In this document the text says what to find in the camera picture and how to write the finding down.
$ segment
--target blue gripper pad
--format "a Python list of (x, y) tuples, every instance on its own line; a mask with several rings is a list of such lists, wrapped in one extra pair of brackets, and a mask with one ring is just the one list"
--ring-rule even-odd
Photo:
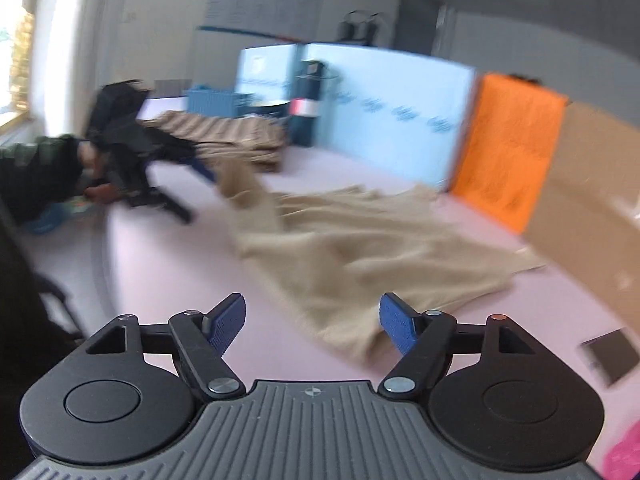
[(385, 294), (380, 298), (380, 325), (402, 355), (407, 354), (418, 341), (414, 326), (414, 317), (417, 316), (419, 314), (395, 294)]
[(220, 356), (244, 326), (246, 304), (241, 294), (232, 294), (216, 306), (202, 321), (202, 331)]

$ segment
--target window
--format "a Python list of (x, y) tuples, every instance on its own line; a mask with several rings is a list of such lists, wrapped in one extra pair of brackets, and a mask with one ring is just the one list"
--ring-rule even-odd
[(28, 111), (34, 0), (0, 0), (0, 133)]

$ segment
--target blue basket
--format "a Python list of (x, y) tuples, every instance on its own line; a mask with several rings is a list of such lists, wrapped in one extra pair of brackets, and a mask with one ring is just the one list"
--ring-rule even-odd
[(208, 117), (241, 117), (250, 111), (252, 94), (197, 85), (187, 90), (187, 112)]
[(59, 227), (68, 218), (65, 206), (60, 203), (49, 205), (39, 218), (25, 222), (25, 227), (35, 235), (45, 235)]

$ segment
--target green object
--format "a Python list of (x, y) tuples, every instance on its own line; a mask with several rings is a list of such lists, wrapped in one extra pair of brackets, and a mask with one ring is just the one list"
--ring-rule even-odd
[(0, 199), (16, 224), (33, 221), (73, 196), (81, 173), (78, 140), (71, 136), (0, 148)]

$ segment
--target blue crate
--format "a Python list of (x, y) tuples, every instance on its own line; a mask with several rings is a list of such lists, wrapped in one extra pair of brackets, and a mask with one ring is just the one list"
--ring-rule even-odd
[(241, 117), (250, 111), (252, 94), (197, 85), (187, 90), (187, 112), (208, 117)]

